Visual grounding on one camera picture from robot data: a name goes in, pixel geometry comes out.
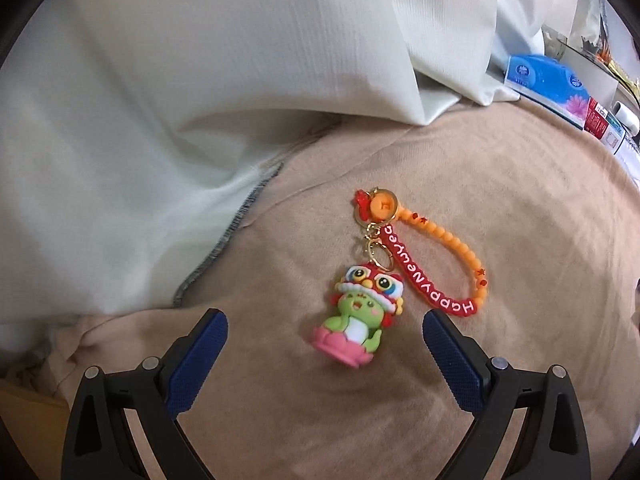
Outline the green dragon keychain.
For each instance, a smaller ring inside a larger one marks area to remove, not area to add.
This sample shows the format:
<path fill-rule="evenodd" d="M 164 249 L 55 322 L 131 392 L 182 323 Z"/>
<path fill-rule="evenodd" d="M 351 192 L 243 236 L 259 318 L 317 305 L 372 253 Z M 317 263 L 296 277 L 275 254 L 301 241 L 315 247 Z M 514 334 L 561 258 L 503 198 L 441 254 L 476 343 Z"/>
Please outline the green dragon keychain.
<path fill-rule="evenodd" d="M 404 312 L 407 285 L 434 309 L 462 318 L 477 314 L 487 297 L 488 278 L 482 260 L 468 244 L 440 224 L 402 206 L 387 188 L 356 191 L 354 208 L 366 261 L 350 266 L 335 283 L 331 298 L 335 314 L 314 329 L 314 348 L 356 370 L 369 364 L 385 330 Z M 460 259 L 470 272 L 469 297 L 448 296 L 428 277 L 398 236 L 396 222 L 426 233 Z"/>

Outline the blue tissue package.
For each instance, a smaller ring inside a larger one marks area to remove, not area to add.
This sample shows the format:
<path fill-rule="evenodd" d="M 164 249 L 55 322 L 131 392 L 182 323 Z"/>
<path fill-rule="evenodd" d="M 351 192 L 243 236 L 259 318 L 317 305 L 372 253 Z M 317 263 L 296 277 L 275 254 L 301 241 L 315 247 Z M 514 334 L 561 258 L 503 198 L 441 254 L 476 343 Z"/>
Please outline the blue tissue package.
<path fill-rule="evenodd" d="M 577 128 L 585 125 L 590 95 L 575 73 L 557 60 L 540 54 L 511 55 L 504 84 Z"/>

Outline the red white box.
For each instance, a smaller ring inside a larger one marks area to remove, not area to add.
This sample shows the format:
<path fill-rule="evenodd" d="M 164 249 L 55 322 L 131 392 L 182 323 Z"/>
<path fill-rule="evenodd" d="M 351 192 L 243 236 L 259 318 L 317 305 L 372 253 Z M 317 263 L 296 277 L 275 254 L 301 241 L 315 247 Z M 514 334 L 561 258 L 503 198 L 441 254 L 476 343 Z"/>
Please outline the red white box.
<path fill-rule="evenodd" d="M 617 117 L 593 98 L 589 99 L 584 129 L 613 155 L 626 138 L 626 130 Z"/>

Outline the brown cardboard box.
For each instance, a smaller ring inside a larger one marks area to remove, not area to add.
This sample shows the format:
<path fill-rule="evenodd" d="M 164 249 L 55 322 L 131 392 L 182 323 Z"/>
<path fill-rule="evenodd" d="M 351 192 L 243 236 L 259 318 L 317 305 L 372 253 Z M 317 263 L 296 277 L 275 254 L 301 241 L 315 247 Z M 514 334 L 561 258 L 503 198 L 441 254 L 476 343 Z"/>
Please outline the brown cardboard box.
<path fill-rule="evenodd" d="M 61 478 L 70 409 L 65 401 L 1 381 L 1 418 L 39 479 Z"/>

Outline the white curtain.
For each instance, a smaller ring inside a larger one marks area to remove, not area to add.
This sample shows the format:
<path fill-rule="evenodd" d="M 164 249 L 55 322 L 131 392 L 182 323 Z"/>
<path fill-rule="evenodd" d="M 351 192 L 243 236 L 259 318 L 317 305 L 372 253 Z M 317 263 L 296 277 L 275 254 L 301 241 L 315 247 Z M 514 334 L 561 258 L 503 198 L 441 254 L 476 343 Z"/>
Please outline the white curtain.
<path fill-rule="evenodd" d="M 426 125 L 553 0 L 1 0 L 1 355 L 166 307 L 329 114 Z"/>

